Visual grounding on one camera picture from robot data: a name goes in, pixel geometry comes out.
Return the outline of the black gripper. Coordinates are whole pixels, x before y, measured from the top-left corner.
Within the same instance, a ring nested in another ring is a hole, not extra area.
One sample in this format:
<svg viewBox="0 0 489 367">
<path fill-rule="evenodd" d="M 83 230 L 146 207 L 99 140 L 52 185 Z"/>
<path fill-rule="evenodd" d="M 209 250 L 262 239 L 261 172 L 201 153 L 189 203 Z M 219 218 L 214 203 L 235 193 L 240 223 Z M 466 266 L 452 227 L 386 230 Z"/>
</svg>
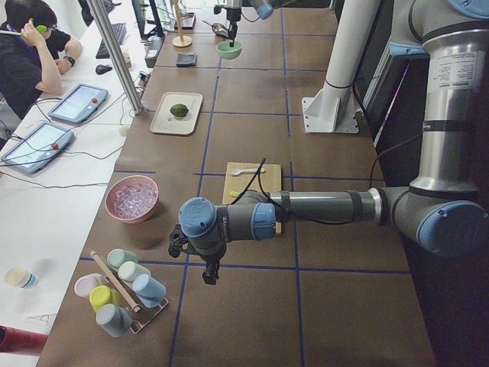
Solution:
<svg viewBox="0 0 489 367">
<path fill-rule="evenodd" d="M 225 6 L 224 9 L 226 11 L 226 19 L 230 22 L 228 26 L 229 47 L 234 47 L 237 35 L 236 23 L 241 20 L 241 8 Z"/>
<path fill-rule="evenodd" d="M 202 279 L 206 284 L 217 284 L 220 260 L 225 255 L 224 242 L 188 237 L 181 225 L 177 224 L 169 236 L 168 253 L 172 258 L 179 258 L 181 252 L 198 255 L 206 263 Z"/>
</svg>

